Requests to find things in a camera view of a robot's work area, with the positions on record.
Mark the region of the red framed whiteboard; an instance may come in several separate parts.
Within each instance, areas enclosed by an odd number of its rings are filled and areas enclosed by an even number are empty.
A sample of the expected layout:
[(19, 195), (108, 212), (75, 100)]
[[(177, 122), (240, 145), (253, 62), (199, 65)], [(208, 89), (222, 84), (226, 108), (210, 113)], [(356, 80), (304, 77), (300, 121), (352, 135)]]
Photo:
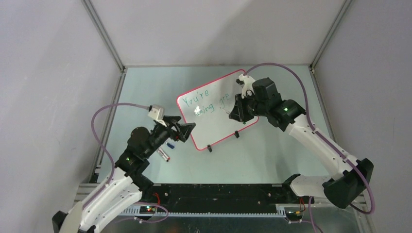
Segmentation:
[(232, 111), (235, 95), (241, 93), (241, 86), (236, 79), (245, 70), (238, 69), (212, 80), (191, 91), (179, 95), (176, 104), (186, 123), (196, 123), (191, 138), (198, 151), (207, 150), (207, 145), (215, 145), (242, 131), (259, 120), (254, 117), (245, 123), (229, 119), (223, 110)]

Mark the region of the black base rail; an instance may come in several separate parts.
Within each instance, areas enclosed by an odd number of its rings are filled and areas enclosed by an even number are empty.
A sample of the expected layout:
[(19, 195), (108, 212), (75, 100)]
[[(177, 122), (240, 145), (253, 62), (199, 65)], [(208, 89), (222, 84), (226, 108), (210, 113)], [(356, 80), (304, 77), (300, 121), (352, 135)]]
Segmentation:
[(155, 184), (141, 202), (174, 214), (274, 214), (278, 204), (299, 204), (283, 184)]

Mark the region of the left electronics board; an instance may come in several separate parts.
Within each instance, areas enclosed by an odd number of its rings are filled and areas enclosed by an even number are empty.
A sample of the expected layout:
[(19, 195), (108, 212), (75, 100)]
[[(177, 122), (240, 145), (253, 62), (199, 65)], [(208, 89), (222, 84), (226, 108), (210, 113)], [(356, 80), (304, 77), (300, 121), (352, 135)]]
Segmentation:
[(139, 209), (140, 215), (154, 215), (157, 212), (157, 207), (155, 206), (141, 206)]

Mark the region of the right electronics board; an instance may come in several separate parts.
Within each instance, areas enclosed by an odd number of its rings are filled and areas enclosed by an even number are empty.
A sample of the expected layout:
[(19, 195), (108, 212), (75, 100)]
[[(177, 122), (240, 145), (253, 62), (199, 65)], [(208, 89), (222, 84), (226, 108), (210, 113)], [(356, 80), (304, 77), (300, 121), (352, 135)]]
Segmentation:
[(304, 214), (304, 211), (288, 211), (286, 212), (286, 217), (288, 218), (301, 218)]

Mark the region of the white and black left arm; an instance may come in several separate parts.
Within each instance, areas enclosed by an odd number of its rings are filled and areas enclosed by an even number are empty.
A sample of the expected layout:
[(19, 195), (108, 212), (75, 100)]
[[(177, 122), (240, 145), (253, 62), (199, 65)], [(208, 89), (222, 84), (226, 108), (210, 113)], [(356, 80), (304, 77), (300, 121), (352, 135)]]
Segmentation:
[(165, 116), (154, 128), (132, 130), (127, 147), (109, 175), (83, 200), (52, 217), (55, 233), (99, 233), (123, 210), (153, 198), (153, 182), (143, 175), (150, 156), (168, 139), (186, 142), (196, 127), (182, 123), (179, 116)]

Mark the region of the blue capped white marker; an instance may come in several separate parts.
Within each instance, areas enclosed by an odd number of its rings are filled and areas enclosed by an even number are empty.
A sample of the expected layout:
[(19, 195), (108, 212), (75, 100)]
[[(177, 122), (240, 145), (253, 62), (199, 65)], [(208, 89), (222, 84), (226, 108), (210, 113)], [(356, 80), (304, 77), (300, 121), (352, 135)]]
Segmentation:
[(166, 143), (166, 145), (167, 145), (169, 148), (171, 148), (171, 149), (174, 149), (174, 148), (175, 148), (175, 146), (174, 146), (173, 144), (171, 144), (171, 143)]

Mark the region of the electronics board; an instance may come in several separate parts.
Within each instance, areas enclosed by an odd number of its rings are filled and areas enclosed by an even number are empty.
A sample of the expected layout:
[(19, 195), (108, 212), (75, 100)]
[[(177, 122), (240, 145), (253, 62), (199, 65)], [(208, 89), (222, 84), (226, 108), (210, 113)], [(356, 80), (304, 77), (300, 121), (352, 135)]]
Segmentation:
[(140, 215), (154, 215), (157, 212), (157, 207), (155, 206), (141, 206), (139, 209)]
[(304, 214), (304, 211), (288, 211), (286, 212), (286, 217), (288, 218), (301, 218)]

